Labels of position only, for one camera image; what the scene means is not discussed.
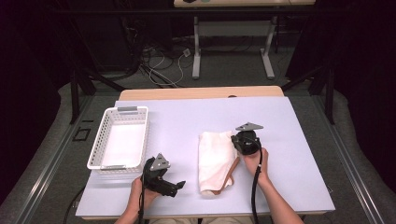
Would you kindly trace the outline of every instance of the black cable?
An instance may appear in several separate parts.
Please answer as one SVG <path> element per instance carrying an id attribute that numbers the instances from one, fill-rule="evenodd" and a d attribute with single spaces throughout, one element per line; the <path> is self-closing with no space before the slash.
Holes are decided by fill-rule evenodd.
<path id="1" fill-rule="evenodd" d="M 146 171 L 143 170 L 143 174 L 142 174 L 142 192 L 140 193 L 140 198 L 139 198 L 139 203 L 140 203 L 140 207 L 139 207 L 139 213 L 138 213 L 138 223 L 139 224 L 143 224 L 144 219 L 143 219 L 143 215 L 145 213 L 145 173 Z"/>
<path id="2" fill-rule="evenodd" d="M 253 185 L 251 187 L 251 210 L 253 212 L 253 218 L 255 224 L 259 224 L 259 218 L 257 217 L 257 211 L 256 211 L 256 187 L 257 187 L 257 182 L 259 181 L 259 174 L 262 172 L 262 149 L 260 148 L 259 151 L 260 151 L 260 162 L 259 165 L 257 166 L 256 174 L 254 175 L 253 178 Z"/>
<path id="3" fill-rule="evenodd" d="M 78 193 L 74 196 L 73 200 L 70 202 L 69 206 L 67 207 L 67 210 L 66 210 L 66 212 L 64 213 L 64 224 L 67 223 L 67 218 L 69 217 L 69 212 L 70 212 L 70 209 L 71 209 L 72 206 L 73 206 L 73 202 L 76 200 L 76 198 L 81 194 L 81 192 L 82 192 L 84 189 L 85 189 L 85 186 L 82 187 L 82 189 L 78 191 Z"/>

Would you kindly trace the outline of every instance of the folded cloth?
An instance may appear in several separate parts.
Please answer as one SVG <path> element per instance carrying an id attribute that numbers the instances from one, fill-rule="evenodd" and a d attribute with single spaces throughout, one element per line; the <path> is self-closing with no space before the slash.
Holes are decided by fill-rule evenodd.
<path id="1" fill-rule="evenodd" d="M 231 176 L 239 162 L 231 141 L 232 132 L 200 134 L 199 138 L 199 187 L 201 194 L 218 195 L 233 184 Z"/>

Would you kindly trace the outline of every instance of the basket handle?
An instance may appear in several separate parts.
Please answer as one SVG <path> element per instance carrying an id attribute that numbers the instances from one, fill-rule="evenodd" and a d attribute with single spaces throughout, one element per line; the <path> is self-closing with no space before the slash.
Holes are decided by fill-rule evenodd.
<path id="1" fill-rule="evenodd" d="M 137 106 L 117 107 L 117 111 L 120 115 L 135 115 L 138 113 Z"/>
<path id="2" fill-rule="evenodd" d="M 126 165 L 101 166 L 100 170 L 101 171 L 126 170 Z"/>

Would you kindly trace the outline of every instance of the white tabletop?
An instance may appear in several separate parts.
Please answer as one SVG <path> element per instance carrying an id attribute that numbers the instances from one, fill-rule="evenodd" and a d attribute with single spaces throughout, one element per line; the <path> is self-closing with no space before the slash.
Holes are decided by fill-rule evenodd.
<path id="1" fill-rule="evenodd" d="M 163 179 L 186 180 L 175 198 L 160 197 L 147 217 L 218 217 L 251 214 L 252 176 L 243 161 L 233 172 L 235 184 L 218 196 L 203 196 L 198 186 L 198 135 L 233 131 L 246 122 L 264 126 L 257 130 L 267 148 L 269 176 L 292 208 L 300 214 L 334 210 L 329 192 L 312 156 L 287 97 L 237 97 L 222 99 L 118 101 L 116 106 L 145 105 L 150 128 L 146 159 L 161 152 L 171 162 Z M 92 172 L 76 216 L 118 217 L 128 201 L 131 182 L 140 174 L 99 175 Z M 257 211 L 268 214 L 258 189 Z"/>

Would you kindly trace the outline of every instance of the gray floor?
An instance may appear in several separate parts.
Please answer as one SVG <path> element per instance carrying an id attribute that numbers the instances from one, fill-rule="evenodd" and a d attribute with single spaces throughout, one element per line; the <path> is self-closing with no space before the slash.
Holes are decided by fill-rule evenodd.
<path id="1" fill-rule="evenodd" d="M 233 44 L 242 43 L 240 39 L 217 38 L 211 40 L 211 47 L 203 51 L 200 79 L 191 79 L 191 57 L 181 59 L 184 77 L 178 84 L 183 87 L 283 85 L 287 82 L 284 74 L 296 39 L 293 35 L 281 36 L 279 53 L 275 54 L 273 49 L 270 51 L 276 73 L 274 80 L 265 77 L 258 52 L 261 40 L 254 39 L 248 50 L 239 50 L 249 46 L 247 42 L 235 49 Z M 171 80 L 178 80 L 181 76 L 177 66 L 179 53 L 181 51 L 175 53 L 177 58 L 171 67 L 161 69 L 161 66 L 166 66 L 170 61 L 157 67 L 158 71 Z M 160 61 L 160 57 L 154 57 L 150 64 L 154 66 Z M 118 82 L 133 89 L 157 88 L 147 76 L 140 73 Z M 84 110 L 75 125 L 68 124 L 71 119 L 69 85 L 59 90 L 62 104 L 58 116 L 20 181 L 1 205 L 0 223 L 63 221 L 69 203 L 88 179 L 89 170 L 85 164 L 99 123 L 97 120 L 107 107 L 114 105 L 120 95 L 102 83 L 94 83 L 98 92 L 93 97 L 81 95 Z M 371 163 L 361 153 L 347 110 L 347 100 L 340 93 L 335 93 L 333 112 L 336 124 L 329 125 L 321 111 L 321 97 L 309 96 L 306 91 L 308 84 L 306 81 L 285 94 L 289 96 L 301 122 L 319 170 L 332 190 L 336 211 L 323 216 L 307 216 L 304 222 L 396 223 L 396 196 L 384 185 Z M 78 128 L 92 130 L 87 141 L 72 140 Z M 75 217 L 75 212 L 75 208 L 70 210 L 68 223 L 114 222 L 85 221 Z M 269 223 L 269 218 L 263 217 L 262 223 Z"/>

